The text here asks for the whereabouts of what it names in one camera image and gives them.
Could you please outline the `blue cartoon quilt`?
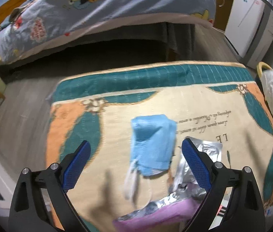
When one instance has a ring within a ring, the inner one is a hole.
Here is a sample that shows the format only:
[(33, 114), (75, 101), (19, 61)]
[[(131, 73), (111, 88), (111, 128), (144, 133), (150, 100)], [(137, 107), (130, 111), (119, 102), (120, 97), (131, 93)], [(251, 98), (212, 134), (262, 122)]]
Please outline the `blue cartoon quilt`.
[(27, 0), (0, 24), (0, 66), (82, 36), (154, 23), (211, 27), (216, 0)]

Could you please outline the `light blue face mask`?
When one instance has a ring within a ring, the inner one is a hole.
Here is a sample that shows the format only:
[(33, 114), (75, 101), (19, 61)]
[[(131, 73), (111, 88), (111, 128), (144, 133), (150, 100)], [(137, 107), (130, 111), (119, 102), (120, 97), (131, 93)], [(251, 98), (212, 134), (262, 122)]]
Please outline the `light blue face mask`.
[(124, 180), (124, 198), (134, 200), (139, 175), (152, 177), (167, 171), (176, 143), (177, 123), (166, 115), (131, 120), (130, 165)]

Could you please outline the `purple snack wrapper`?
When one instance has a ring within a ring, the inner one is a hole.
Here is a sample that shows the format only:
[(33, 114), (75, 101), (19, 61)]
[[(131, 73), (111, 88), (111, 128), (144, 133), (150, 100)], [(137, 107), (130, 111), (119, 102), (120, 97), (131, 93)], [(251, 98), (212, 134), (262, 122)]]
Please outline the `purple snack wrapper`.
[(200, 203), (194, 199), (184, 199), (167, 204), (160, 208), (154, 208), (146, 215), (134, 215), (132, 213), (119, 217), (113, 221), (116, 231), (147, 231), (157, 225), (168, 225), (185, 222), (194, 216)]

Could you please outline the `teal and cream floor rug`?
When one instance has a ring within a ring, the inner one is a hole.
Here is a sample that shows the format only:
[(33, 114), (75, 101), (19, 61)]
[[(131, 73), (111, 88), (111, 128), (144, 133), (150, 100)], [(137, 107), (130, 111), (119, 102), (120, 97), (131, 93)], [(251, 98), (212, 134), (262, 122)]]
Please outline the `teal and cream floor rug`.
[(273, 205), (273, 117), (256, 81), (236, 62), (182, 61), (90, 72), (63, 79), (51, 101), (46, 164), (88, 141), (91, 152), (68, 191), (94, 231), (188, 182), (190, 217), (205, 191), (181, 169), (186, 137), (208, 141), (214, 160), (252, 168), (262, 207)]

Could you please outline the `wooden side cabinet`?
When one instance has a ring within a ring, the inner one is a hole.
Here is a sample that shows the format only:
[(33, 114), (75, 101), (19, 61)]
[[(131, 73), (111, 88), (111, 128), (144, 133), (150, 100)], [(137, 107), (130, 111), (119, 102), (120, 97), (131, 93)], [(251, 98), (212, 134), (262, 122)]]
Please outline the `wooden side cabinet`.
[(234, 0), (216, 0), (216, 16), (214, 28), (224, 32), (229, 20), (232, 3)]

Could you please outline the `silver foil wrapper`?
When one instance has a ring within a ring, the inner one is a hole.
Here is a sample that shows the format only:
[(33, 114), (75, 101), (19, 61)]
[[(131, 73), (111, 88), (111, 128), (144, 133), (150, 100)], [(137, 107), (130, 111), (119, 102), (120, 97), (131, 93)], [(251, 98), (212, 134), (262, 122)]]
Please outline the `silver foil wrapper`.
[(198, 185), (188, 163), (184, 156), (181, 155), (176, 169), (174, 183), (171, 185), (170, 194), (160, 200), (149, 202), (140, 210), (133, 211), (132, 214), (133, 216), (146, 215), (149, 214), (150, 211), (153, 211), (154, 208), (160, 208), (184, 199), (194, 199), (201, 203), (205, 195), (205, 189)]

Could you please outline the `white air purifier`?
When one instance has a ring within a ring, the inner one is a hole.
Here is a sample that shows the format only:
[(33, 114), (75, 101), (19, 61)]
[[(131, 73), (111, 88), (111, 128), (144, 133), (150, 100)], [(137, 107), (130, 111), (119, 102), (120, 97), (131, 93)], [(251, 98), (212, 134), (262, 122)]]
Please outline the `white air purifier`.
[(273, 41), (273, 5), (268, 0), (234, 0), (224, 35), (237, 60), (256, 69)]

